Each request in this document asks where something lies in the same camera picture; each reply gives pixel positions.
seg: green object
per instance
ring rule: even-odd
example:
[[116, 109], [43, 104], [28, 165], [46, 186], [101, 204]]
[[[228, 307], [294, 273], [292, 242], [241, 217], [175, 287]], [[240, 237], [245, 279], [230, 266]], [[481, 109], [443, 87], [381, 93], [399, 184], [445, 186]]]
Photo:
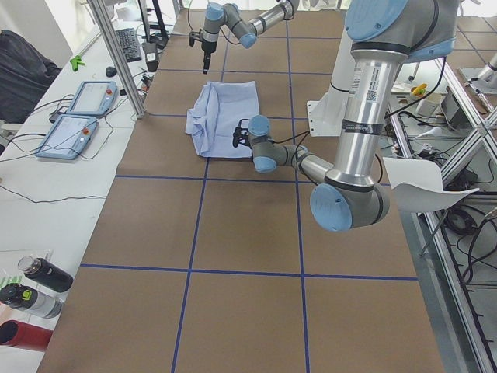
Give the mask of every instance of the green object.
[[85, 62], [82, 61], [81, 56], [79, 54], [76, 57], [72, 58], [70, 62], [72, 66], [72, 71], [77, 71], [79, 65], [85, 66]]

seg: black bag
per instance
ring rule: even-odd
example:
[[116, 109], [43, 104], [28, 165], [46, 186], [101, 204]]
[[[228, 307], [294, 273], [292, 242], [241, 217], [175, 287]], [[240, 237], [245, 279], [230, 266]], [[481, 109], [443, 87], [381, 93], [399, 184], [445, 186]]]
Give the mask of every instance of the black bag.
[[0, 119], [24, 123], [61, 70], [23, 37], [0, 33]]

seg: computer mouse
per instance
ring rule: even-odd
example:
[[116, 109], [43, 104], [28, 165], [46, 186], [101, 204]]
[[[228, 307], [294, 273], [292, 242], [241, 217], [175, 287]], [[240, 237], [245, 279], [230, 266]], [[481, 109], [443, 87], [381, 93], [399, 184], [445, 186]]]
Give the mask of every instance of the computer mouse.
[[114, 68], [113, 66], [109, 66], [106, 68], [106, 77], [107, 78], [112, 78], [113, 76], [116, 76], [117, 74], [117, 69]]

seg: blue joint cap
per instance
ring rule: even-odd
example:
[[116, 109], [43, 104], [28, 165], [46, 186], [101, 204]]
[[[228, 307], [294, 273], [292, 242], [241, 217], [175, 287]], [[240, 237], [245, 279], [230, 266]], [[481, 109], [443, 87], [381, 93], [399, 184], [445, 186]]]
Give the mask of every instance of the blue joint cap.
[[249, 49], [257, 41], [257, 36], [254, 33], [246, 33], [240, 38], [240, 44]]
[[330, 232], [348, 231], [352, 213], [344, 196], [333, 186], [319, 184], [311, 194], [311, 211], [316, 222]]
[[410, 64], [412, 62], [423, 62], [447, 56], [450, 52], [452, 52], [455, 43], [456, 38], [453, 37], [449, 40], [442, 41], [430, 47], [419, 49], [412, 52], [405, 63]]
[[269, 119], [263, 115], [256, 115], [248, 123], [248, 132], [254, 136], [266, 136], [270, 128]]
[[345, 17], [345, 30], [353, 41], [368, 41], [382, 34], [404, 12], [408, 0], [354, 0]]
[[216, 2], [210, 2], [205, 12], [205, 18], [209, 19], [210, 21], [217, 21], [218, 19], [221, 19], [221, 17], [223, 16], [224, 16], [223, 7], [217, 4]]
[[254, 166], [258, 173], [271, 173], [276, 169], [277, 164], [270, 157], [254, 157]]

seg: ur robot arm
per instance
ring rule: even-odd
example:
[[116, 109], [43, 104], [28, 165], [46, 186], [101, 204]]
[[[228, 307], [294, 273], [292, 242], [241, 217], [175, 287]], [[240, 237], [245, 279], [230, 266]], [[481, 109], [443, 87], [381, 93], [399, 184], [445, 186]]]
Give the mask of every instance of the ur robot arm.
[[235, 4], [219, 5], [210, 2], [207, 6], [203, 29], [192, 31], [189, 35], [189, 45], [192, 47], [195, 41], [202, 44], [203, 50], [203, 73], [209, 71], [210, 56], [216, 51], [217, 39], [221, 26], [226, 25], [230, 31], [240, 40], [245, 48], [250, 48], [257, 41], [257, 36], [265, 33], [283, 20], [292, 19], [297, 11], [299, 0], [279, 0], [278, 4], [267, 12], [255, 17], [246, 23], [240, 16]]
[[246, 133], [237, 128], [234, 145], [251, 147], [260, 173], [289, 165], [317, 183], [311, 211], [321, 227], [336, 232], [380, 221], [389, 200], [370, 171], [392, 86], [405, 62], [452, 51], [458, 5], [459, 0], [353, 0], [345, 26], [355, 68], [334, 164], [304, 147], [274, 144], [263, 116], [252, 118]]

